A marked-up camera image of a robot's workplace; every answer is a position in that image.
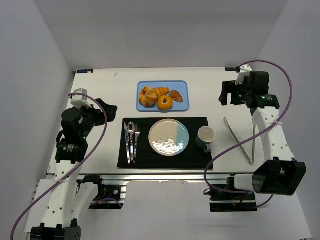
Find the orange bagel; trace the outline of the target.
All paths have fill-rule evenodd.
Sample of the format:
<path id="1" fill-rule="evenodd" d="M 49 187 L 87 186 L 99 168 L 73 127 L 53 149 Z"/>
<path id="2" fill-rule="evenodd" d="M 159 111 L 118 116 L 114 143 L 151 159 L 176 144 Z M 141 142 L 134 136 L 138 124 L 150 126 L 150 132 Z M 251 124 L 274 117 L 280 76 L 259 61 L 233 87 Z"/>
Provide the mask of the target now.
<path id="1" fill-rule="evenodd" d="M 158 99 L 157 106 L 160 110 L 170 110 L 173 106 L 173 99 L 168 95 L 163 95 Z"/>

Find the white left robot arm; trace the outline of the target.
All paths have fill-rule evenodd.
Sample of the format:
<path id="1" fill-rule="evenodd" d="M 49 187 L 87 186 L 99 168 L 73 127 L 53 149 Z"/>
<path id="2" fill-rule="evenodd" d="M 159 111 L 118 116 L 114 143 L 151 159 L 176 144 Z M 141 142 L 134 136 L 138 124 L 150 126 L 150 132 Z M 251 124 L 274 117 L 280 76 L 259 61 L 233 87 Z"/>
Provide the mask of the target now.
<path id="1" fill-rule="evenodd" d="M 56 139 L 54 189 L 50 191 L 47 209 L 39 226 L 30 231 L 32 240 L 79 240 L 80 223 L 92 201 L 102 193 L 99 175 L 78 178 L 89 158 L 87 137 L 94 127 L 106 127 L 116 118 L 117 106 L 95 99 L 98 109 L 85 96 L 71 98 L 72 107 L 61 115 Z"/>

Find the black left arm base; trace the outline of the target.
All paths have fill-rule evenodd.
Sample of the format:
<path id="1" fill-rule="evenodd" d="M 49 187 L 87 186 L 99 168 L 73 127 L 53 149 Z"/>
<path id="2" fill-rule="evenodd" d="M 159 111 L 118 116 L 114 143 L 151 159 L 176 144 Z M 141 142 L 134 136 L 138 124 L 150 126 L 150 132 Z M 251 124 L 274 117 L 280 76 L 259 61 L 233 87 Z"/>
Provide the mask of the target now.
<path id="1" fill-rule="evenodd" d="M 93 183 L 98 194 L 92 200 L 89 209 L 96 210 L 120 210 L 124 205 L 121 203 L 122 186 L 119 184 L 107 184 L 100 175 L 85 175 L 83 179 L 78 179 L 78 187 L 76 192 L 80 191 L 81 185 L 85 183 Z"/>

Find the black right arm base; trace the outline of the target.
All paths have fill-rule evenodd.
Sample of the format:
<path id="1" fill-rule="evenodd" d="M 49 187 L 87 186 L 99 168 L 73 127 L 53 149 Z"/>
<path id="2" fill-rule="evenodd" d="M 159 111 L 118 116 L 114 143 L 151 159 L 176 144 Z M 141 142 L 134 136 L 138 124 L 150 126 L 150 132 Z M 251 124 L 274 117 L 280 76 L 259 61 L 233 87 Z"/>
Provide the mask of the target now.
<path id="1" fill-rule="evenodd" d="M 208 174 L 207 180 L 216 188 L 222 190 L 241 192 L 234 186 L 234 175 Z M 208 186 L 203 194 L 209 197 L 209 208 L 211 213 L 236 213 L 257 212 L 256 196 L 254 192 L 247 194 L 228 193 Z"/>

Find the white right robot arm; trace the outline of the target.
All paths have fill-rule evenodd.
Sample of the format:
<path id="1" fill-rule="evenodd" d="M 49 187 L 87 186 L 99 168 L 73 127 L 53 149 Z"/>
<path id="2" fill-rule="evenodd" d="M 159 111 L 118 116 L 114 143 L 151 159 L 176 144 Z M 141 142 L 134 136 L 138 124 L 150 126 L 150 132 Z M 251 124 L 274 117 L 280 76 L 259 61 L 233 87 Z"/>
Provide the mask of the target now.
<path id="1" fill-rule="evenodd" d="M 297 190 L 307 168 L 297 161 L 287 143 L 280 117 L 280 104 L 269 94 L 268 72 L 251 71 L 237 80 L 223 81 L 219 101 L 227 105 L 245 104 L 251 112 L 253 129 L 261 134 L 264 162 L 252 174 L 236 174 L 234 188 L 257 194 L 291 196 Z"/>

